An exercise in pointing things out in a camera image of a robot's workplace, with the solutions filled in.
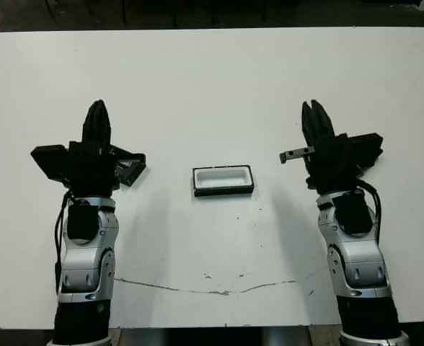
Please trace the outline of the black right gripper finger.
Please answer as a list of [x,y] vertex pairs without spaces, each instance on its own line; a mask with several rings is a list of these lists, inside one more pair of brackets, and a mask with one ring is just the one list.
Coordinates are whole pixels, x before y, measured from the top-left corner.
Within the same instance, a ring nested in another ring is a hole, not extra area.
[[314,135],[316,139],[335,137],[332,121],[320,102],[312,100]]
[[316,120],[317,111],[315,109],[315,101],[311,100],[310,102],[303,102],[301,108],[301,124],[307,145],[313,145],[316,140]]

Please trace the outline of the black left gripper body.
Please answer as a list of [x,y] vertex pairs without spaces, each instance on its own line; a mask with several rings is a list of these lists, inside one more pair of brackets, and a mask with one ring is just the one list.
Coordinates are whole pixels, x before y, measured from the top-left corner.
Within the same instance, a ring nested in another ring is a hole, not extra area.
[[110,198],[119,183],[115,176],[115,158],[96,141],[70,141],[69,185],[76,198]]

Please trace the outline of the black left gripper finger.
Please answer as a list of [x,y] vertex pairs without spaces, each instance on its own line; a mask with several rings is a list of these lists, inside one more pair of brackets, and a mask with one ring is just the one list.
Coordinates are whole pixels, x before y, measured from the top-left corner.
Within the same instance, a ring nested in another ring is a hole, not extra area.
[[107,108],[102,99],[98,101],[98,141],[102,149],[107,151],[111,142],[111,125]]
[[82,142],[86,145],[97,146],[97,106],[98,102],[94,101],[87,111],[87,115],[82,127]]

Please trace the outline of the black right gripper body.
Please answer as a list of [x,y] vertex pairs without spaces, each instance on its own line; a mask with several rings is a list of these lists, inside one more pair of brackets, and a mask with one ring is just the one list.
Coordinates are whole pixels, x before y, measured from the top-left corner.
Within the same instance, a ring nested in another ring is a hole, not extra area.
[[360,136],[341,134],[325,138],[314,144],[279,153],[282,164],[294,159],[303,159],[308,174],[306,186],[323,195],[334,190],[348,189],[358,174],[361,161]]

